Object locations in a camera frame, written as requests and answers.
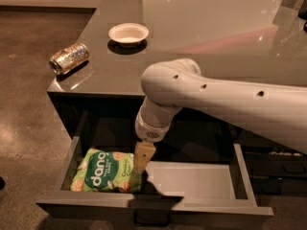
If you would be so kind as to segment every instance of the chip bag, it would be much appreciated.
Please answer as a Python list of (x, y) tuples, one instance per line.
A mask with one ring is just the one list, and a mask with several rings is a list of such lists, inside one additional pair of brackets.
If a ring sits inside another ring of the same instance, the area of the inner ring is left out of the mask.
[(142, 176), (133, 171), (133, 153), (88, 150), (70, 190), (74, 192), (136, 193)]

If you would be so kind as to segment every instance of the open drawer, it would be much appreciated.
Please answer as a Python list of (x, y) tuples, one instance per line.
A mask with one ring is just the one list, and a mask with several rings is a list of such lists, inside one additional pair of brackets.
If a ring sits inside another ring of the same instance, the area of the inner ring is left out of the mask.
[(55, 190), (37, 204), (54, 218), (253, 229), (256, 224), (251, 220), (260, 224), (273, 215), (272, 209), (257, 206), (241, 148), (232, 144), (224, 125), (178, 115), (168, 136), (156, 144), (142, 192), (76, 193), (69, 187), (91, 146), (133, 152), (137, 141), (132, 117), (103, 117), (85, 111)]

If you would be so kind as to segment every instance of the small bowl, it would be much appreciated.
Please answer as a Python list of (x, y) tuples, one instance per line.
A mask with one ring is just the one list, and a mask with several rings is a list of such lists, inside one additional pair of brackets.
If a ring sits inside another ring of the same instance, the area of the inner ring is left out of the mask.
[(108, 32), (108, 36), (124, 48), (136, 47), (149, 35), (149, 30), (135, 23), (117, 25)]

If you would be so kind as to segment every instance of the concrete floor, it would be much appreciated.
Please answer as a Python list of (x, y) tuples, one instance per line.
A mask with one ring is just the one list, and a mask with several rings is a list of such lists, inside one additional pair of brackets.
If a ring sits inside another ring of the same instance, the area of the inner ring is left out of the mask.
[[(108, 221), (54, 219), (35, 205), (38, 196), (52, 192), (70, 144), (46, 94), (54, 78), (48, 58), (74, 43), (90, 16), (89, 13), (0, 11), (0, 176), (6, 181), (0, 191), (2, 230), (114, 229)], [(258, 201), (270, 205), (275, 212), (263, 229), (306, 229), (307, 195), (262, 195)], [(122, 226), (122, 229), (134, 228)], [(170, 225), (166, 229), (204, 227)]]

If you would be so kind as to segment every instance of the silver can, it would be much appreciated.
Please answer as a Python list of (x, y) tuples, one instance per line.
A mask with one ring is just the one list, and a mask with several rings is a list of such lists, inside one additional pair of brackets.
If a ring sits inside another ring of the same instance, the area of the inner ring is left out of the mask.
[(88, 58), (89, 51), (87, 47), (77, 42), (52, 55), (49, 59), (49, 65), (57, 75), (65, 75), (86, 62)]

